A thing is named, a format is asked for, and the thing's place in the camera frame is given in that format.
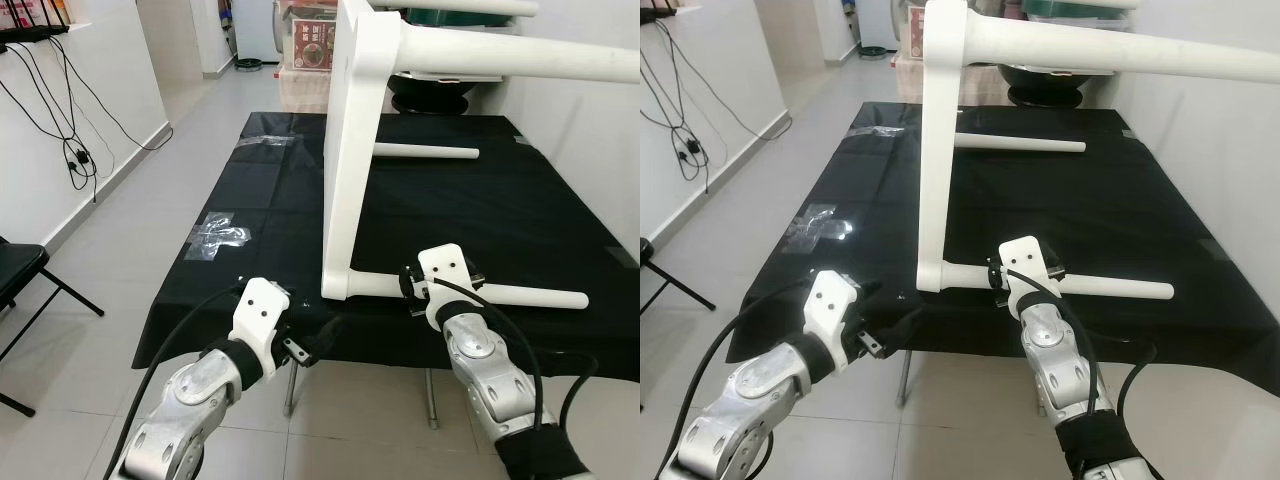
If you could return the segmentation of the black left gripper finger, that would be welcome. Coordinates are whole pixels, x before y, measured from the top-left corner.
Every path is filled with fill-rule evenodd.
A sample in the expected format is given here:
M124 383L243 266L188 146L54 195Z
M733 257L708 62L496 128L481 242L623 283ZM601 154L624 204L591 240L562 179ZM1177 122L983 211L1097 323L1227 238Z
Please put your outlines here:
M883 320L868 326L870 353L896 353L914 335L925 307L920 306L892 321Z
M300 361L301 367L312 367L332 351L337 337L343 330L343 317L333 317L324 326L311 335L300 338L300 347L305 356Z

